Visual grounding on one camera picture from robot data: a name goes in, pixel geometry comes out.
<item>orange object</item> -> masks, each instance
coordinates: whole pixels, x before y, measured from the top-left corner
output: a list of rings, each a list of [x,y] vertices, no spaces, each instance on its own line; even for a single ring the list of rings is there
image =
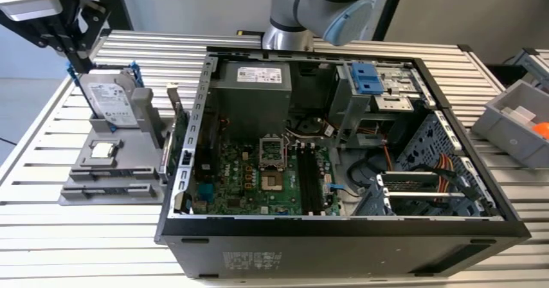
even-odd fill
[[[537,132],[545,139],[549,139],[549,123],[539,123],[531,127],[531,130]]]

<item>sticker label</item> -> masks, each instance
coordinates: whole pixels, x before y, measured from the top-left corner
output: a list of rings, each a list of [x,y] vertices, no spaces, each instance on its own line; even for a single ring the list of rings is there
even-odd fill
[[[228,270],[276,270],[282,252],[274,251],[225,251],[224,267]]]
[[[262,82],[264,84],[282,83],[282,69],[264,67],[240,67],[237,82]]]
[[[326,130],[324,130],[324,135],[326,135],[327,137],[331,137],[332,134],[334,134],[334,127],[332,127],[331,125],[328,125],[328,126],[326,127]]]
[[[104,119],[116,126],[137,125],[121,86],[93,82],[88,88]]]

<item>gray plastic bin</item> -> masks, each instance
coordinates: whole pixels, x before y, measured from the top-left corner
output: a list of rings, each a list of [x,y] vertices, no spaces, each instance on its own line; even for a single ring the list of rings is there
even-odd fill
[[[531,130],[531,125],[549,122],[549,94],[518,81],[485,107],[473,131],[527,167],[547,168],[549,140]],[[518,110],[518,118],[509,115],[509,110]]]

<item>green circuit board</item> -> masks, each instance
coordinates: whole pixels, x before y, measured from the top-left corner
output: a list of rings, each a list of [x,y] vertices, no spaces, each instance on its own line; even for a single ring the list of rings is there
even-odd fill
[[[219,171],[209,202],[195,200],[192,210],[197,214],[217,215],[303,215],[300,209],[300,190],[295,147],[288,147],[283,172],[259,169],[259,143],[240,142],[221,145]],[[328,163],[327,150],[318,148],[319,163],[318,186],[322,191],[324,177],[322,170]],[[322,171],[332,179],[331,167]],[[339,215],[336,195],[332,204],[326,206],[326,215]]]

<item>sheet metal panel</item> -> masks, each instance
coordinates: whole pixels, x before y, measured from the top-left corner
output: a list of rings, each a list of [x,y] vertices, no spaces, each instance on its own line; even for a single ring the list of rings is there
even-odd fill
[[[258,37],[208,37],[113,31],[95,61],[143,68],[143,80],[153,90],[153,105],[169,113],[165,86],[179,85],[183,104],[191,108],[204,48],[208,45],[259,47]],[[332,47],[315,40],[315,50],[419,57],[441,85],[458,118],[470,126],[483,104],[499,92],[474,55],[453,45],[352,42]],[[505,193],[526,220],[533,238],[489,258],[451,278],[370,278],[332,280],[191,281],[164,246],[152,242],[159,206],[66,206],[54,204],[70,163],[89,131],[89,109],[81,93],[66,84],[52,106],[25,137],[25,148],[2,167],[0,186],[1,287],[112,287],[120,285],[183,285],[212,287],[399,286],[446,288],[529,288],[549,284],[549,171],[525,169],[478,136],[475,146]]]

